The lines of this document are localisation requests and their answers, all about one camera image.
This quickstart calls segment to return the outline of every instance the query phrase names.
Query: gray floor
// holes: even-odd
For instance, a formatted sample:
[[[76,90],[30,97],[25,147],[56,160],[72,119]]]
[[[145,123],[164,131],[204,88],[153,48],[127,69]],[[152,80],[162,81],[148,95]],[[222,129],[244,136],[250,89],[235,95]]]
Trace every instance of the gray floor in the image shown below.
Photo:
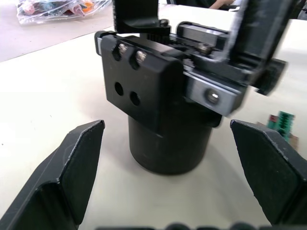
[[[13,0],[0,0],[0,62],[53,46],[113,25],[112,7],[82,20],[20,25]]]

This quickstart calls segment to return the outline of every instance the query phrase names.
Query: screw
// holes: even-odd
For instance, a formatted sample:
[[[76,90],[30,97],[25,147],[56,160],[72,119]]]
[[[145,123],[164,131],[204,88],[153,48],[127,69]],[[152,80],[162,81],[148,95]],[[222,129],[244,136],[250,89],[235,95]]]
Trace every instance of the screw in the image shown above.
[[[209,55],[212,52],[212,47],[210,45],[199,43],[198,44],[198,51],[200,51],[204,55]]]
[[[146,58],[146,54],[142,51],[136,52],[136,62],[140,65]]]
[[[169,24],[169,20],[168,19],[161,19],[160,20],[160,26],[161,27],[167,27]]]
[[[119,44],[118,50],[121,56],[127,51],[128,47],[124,44]]]
[[[219,94],[214,89],[207,89],[205,97],[212,104],[217,104],[220,100]]]

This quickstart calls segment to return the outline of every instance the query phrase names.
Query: mounting hole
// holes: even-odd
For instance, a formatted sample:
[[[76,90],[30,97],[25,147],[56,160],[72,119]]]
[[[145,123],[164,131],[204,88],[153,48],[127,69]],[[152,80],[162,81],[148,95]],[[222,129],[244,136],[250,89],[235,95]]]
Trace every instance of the mounting hole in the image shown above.
[[[118,82],[115,83],[115,91],[117,92],[117,94],[118,94],[119,96],[124,95],[124,89],[123,89],[123,87],[121,86],[121,84],[118,83]]]
[[[214,89],[207,89],[205,91],[205,98],[208,102],[214,105],[218,104],[220,100],[219,93]]]
[[[130,93],[130,100],[136,106],[139,106],[140,103],[141,103],[140,97],[138,96],[138,94],[136,92],[133,92],[133,91]]]

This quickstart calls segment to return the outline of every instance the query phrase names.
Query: white table surface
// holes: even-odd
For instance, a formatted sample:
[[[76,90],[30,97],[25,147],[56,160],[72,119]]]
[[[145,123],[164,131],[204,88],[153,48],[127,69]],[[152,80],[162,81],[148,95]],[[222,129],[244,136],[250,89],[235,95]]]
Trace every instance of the white table surface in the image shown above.
[[[230,29],[235,13],[183,6],[160,15],[173,29],[193,21]],[[127,115],[107,102],[94,34],[0,63],[0,217],[36,166],[76,126],[104,119],[96,181],[81,230],[98,226],[229,227],[268,224],[244,177],[230,119],[266,123],[279,110],[295,114],[293,134],[307,158],[307,27],[292,21],[276,57],[289,62],[277,90],[250,90],[244,106],[215,129],[202,163],[181,176],[159,176],[132,158]]]

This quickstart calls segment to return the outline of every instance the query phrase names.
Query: black metal bracket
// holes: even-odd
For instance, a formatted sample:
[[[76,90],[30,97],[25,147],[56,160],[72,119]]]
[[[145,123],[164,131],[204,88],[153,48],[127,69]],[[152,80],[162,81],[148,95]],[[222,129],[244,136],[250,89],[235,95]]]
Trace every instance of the black metal bracket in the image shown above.
[[[114,0],[114,26],[119,34],[152,33],[169,35],[170,26],[160,26],[158,0]]]
[[[96,177],[105,123],[78,126],[32,173],[0,230],[77,230]]]
[[[307,161],[265,126],[230,125],[245,177],[271,224],[307,225]]]

